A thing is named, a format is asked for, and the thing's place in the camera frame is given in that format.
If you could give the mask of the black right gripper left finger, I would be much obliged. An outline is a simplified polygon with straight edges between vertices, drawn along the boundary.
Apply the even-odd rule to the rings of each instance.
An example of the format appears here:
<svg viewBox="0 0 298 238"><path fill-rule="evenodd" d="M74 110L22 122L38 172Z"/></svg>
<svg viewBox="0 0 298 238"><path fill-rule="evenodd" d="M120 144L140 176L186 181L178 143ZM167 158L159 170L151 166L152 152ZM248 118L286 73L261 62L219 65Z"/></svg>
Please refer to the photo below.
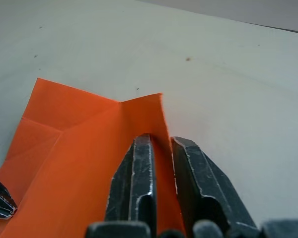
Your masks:
<svg viewBox="0 0 298 238"><path fill-rule="evenodd" d="M146 223L157 232L154 151L148 133L136 137L115 172L107 199L105 221Z"/></svg>

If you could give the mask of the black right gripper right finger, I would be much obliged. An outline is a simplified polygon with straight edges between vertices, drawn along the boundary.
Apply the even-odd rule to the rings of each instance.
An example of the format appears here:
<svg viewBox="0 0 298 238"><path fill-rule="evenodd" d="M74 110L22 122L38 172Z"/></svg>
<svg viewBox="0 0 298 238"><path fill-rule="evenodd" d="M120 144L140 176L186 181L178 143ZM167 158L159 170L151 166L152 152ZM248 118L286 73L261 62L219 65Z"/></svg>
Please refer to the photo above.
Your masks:
<svg viewBox="0 0 298 238"><path fill-rule="evenodd" d="M171 139L177 198L188 234L196 222L215 223L223 234L259 233L226 174L192 140Z"/></svg>

